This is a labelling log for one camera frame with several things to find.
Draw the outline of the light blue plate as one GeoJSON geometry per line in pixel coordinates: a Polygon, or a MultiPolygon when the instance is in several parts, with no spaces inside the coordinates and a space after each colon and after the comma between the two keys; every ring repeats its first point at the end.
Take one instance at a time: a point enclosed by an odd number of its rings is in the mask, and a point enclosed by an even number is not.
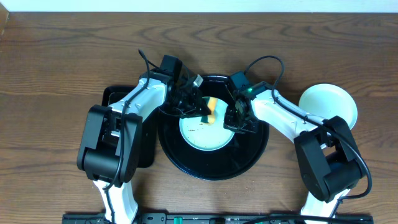
{"type": "Polygon", "coordinates": [[[317,116],[330,119],[343,118],[350,129],[358,119],[358,109],[353,97],[339,86],[322,83],[311,86],[301,95],[298,107],[317,116]]]}
{"type": "Polygon", "coordinates": [[[234,132],[224,128],[228,104],[215,97],[203,99],[208,103],[211,114],[180,119],[180,133],[191,147],[201,151],[215,151],[227,145],[234,136],[234,132]]]}

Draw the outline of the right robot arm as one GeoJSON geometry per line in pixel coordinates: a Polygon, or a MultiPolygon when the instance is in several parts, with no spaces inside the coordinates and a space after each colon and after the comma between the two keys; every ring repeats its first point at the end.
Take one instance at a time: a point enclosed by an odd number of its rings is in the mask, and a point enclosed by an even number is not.
{"type": "Polygon", "coordinates": [[[226,112],[226,129],[246,132],[253,123],[263,121],[293,142],[300,175],[308,189],[302,215],[333,218],[359,180],[370,178],[351,129],[340,116],[311,114],[266,82],[234,84],[232,94],[234,105],[226,112]]]}

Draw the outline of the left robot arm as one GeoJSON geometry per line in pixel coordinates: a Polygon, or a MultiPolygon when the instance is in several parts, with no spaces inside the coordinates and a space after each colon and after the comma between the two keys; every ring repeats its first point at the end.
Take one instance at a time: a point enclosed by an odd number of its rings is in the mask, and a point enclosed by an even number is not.
{"type": "Polygon", "coordinates": [[[147,72],[119,101],[90,108],[76,163],[100,191],[106,222],[133,223],[138,213],[131,180],[146,120],[163,105],[177,110],[179,118],[209,114],[199,91],[202,83],[200,75],[179,84],[174,75],[147,72]]]}

